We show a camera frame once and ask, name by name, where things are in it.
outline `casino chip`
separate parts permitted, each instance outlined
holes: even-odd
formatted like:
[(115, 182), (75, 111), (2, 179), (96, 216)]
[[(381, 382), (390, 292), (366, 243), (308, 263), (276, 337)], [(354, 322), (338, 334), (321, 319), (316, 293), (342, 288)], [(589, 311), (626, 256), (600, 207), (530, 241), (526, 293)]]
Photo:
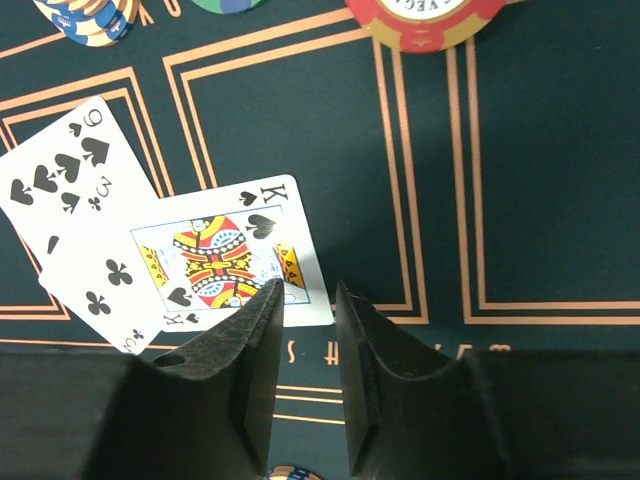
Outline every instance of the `casino chip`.
[(475, 35), (506, 0), (345, 0), (380, 43), (404, 52), (444, 50)]
[(240, 13), (251, 10), (260, 5), (264, 0), (191, 0), (199, 7), (220, 15)]
[(57, 0), (34, 0), (42, 14), (74, 42), (89, 47), (113, 45), (124, 37), (133, 26), (140, 0), (106, 0), (101, 3), (89, 0), (89, 10), (71, 11), (69, 5), (54, 5)]
[(304, 468), (290, 465), (274, 467), (267, 473), (268, 480), (322, 480), (320, 477)]

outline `red casino chip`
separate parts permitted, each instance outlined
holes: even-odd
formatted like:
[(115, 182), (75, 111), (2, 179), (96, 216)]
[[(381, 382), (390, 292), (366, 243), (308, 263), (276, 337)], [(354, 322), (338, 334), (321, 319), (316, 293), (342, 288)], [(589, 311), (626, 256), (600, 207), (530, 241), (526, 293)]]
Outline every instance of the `red casino chip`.
[(475, 35), (506, 0), (345, 0), (380, 43), (404, 52), (444, 50)]

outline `playing card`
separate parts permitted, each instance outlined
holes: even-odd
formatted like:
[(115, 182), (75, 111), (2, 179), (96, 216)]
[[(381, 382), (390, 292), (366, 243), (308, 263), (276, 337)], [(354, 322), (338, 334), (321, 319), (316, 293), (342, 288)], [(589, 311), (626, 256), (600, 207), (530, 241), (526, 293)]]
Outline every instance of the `playing card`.
[(100, 97), (0, 158), (0, 207), (43, 266), (66, 232), (154, 200)]
[(131, 223), (166, 315), (164, 330), (206, 330), (270, 278), (285, 281), (290, 326), (333, 322), (295, 182), (284, 175), (163, 199)]
[[(248, 194), (255, 198), (245, 205)], [(333, 322), (293, 177), (159, 200), (144, 212), (122, 211), (108, 225), (86, 225), (95, 232), (90, 239), (71, 235), (40, 283), (118, 348), (131, 344), (134, 329), (145, 332), (145, 342), (158, 328), (207, 330), (273, 277), (285, 281), (285, 326)], [(117, 305), (122, 315), (109, 328), (101, 304), (112, 316)], [(134, 325), (141, 316), (148, 324)]]
[(62, 242), (38, 281), (115, 348), (139, 354), (162, 328), (163, 310), (128, 232), (104, 227)]

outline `blue casino chip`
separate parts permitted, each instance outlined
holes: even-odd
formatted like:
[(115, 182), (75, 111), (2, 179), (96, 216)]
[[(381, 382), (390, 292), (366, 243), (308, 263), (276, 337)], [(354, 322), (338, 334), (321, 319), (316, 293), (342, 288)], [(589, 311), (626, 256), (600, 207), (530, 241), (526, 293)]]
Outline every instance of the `blue casino chip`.
[(322, 480), (316, 474), (305, 468), (292, 465), (280, 465), (267, 473), (265, 480)]
[[(45, 0), (44, 2), (42, 0), (39, 0), (41, 3), (44, 3), (45, 5), (47, 5)], [(71, 20), (73, 20), (75, 23), (79, 23), (82, 24), (84, 22), (91, 22), (94, 21), (96, 24), (100, 25), (101, 27), (106, 27), (107, 25), (109, 25), (109, 22), (111, 21), (111, 19), (115, 16), (117, 11), (122, 11), (123, 7), (125, 5), (124, 0), (107, 0), (107, 3), (105, 3), (105, 5), (98, 10), (96, 13), (92, 14), (92, 15), (86, 15), (84, 13), (84, 10), (78, 10), (75, 12), (72, 12), (71, 10), (69, 10), (69, 5), (68, 4), (60, 4), (60, 5), (49, 5), (51, 8), (58, 10), (59, 15), (65, 18), (69, 18)]]
[(84, 14), (78, 15), (78, 12), (70, 12), (68, 7), (60, 8), (60, 6), (56, 6), (56, 8), (54, 8), (44, 5), (41, 2), (35, 3), (51, 23), (67, 35), (94, 35), (106, 29), (111, 30), (114, 25), (119, 25), (120, 28), (124, 30), (125, 24), (127, 23), (126, 21), (122, 21), (125, 12), (116, 8), (117, 6), (126, 7), (128, 4), (127, 0), (112, 0), (91, 17), (85, 16)]
[[(140, 0), (110, 0), (111, 7), (105, 6), (107, 13), (101, 9), (96, 15), (88, 17), (90, 21), (84, 22), (76, 22), (60, 14), (58, 9), (45, 5), (42, 0), (34, 0), (34, 3), (45, 17), (74, 42), (88, 47), (106, 47), (120, 40), (131, 29)], [(119, 6), (121, 10), (114, 10), (114, 6)]]

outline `green felt table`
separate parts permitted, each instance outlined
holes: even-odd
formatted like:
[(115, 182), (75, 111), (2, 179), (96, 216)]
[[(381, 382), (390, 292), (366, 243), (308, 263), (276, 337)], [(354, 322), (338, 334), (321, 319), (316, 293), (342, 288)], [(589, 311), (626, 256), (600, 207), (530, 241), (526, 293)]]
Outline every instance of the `green felt table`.
[[(430, 55), (381, 46), (340, 0), (145, 0), (104, 49), (24, 0), (0, 18), (0, 154), (102, 95), (162, 197), (294, 175), (331, 298), (344, 279), (452, 357), (637, 348), (637, 1), (511, 2)], [(110, 348), (0, 232), (0, 348)], [(285, 331), (278, 383), (271, 464), (349, 478), (333, 327)]]

